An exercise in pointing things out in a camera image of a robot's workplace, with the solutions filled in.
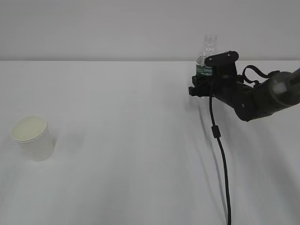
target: cable ferrite bead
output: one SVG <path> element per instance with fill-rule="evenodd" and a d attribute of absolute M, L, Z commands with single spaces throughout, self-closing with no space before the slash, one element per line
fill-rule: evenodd
<path fill-rule="evenodd" d="M 211 127 L 212 133 L 214 134 L 214 138 L 220 138 L 221 137 L 221 132 L 220 129 L 217 125 L 214 125 Z"/>

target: plastic water bottle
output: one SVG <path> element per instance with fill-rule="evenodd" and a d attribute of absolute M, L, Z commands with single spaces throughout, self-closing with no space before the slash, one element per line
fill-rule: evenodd
<path fill-rule="evenodd" d="M 207 34 L 204 37 L 204 47 L 199 53 L 196 60 L 196 76 L 207 78 L 207 76 L 212 75 L 211 67 L 202 67 L 200 65 L 200 57 L 210 55 L 217 52 L 217 35 L 216 34 Z"/>

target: white paper cup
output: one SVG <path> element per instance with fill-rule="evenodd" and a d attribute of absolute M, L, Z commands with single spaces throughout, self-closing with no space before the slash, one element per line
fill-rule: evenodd
<path fill-rule="evenodd" d="M 47 120 L 40 115 L 30 115 L 18 120 L 11 128 L 10 136 L 33 161 L 44 161 L 53 153 L 54 146 Z"/>

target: white table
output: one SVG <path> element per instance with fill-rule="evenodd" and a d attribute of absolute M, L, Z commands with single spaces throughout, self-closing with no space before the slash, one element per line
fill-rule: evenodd
<path fill-rule="evenodd" d="M 248 64 L 300 67 L 238 71 Z M 194 62 L 0 62 L 0 224 L 225 224 L 208 105 L 188 95 L 194 72 Z M 213 106 L 232 224 L 300 224 L 300 106 L 248 123 Z M 45 116 L 56 141 L 42 163 L 8 134 L 27 114 Z"/>

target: cup rim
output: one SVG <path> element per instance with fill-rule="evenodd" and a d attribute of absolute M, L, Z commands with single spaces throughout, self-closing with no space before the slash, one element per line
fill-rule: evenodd
<path fill-rule="evenodd" d="M 35 136 L 35 137 L 31 138 L 31 139 L 27 139 L 27 140 L 18 140 L 18 139 L 16 139 L 16 138 L 14 138 L 13 135 L 12 135 L 12 131 L 13 131 L 13 129 L 15 128 L 15 126 L 17 125 L 17 123 L 20 122 L 20 121 L 22 121 L 23 119 L 25 119 L 25 118 L 27 118 L 27 117 L 31 117 L 31 116 L 38 116 L 38 117 L 42 118 L 42 119 L 46 122 L 46 126 L 45 126 L 44 130 L 43 130 L 40 134 L 38 134 L 37 136 Z M 16 142 L 19 142 L 19 143 L 26 143 L 26 142 L 32 142 L 32 141 L 38 139 L 40 136 L 42 136 L 42 135 L 45 133 L 45 131 L 47 130 L 47 128 L 48 128 L 48 121 L 45 119 L 44 116 L 41 116 L 41 115 L 39 115 L 39 114 L 32 114 L 32 115 L 27 115 L 27 116 L 24 116 L 24 117 L 18 119 L 18 120 L 14 123 L 14 125 L 11 127 L 9 134 L 10 134 L 10 137 L 11 137 L 12 139 L 14 139 Z"/>

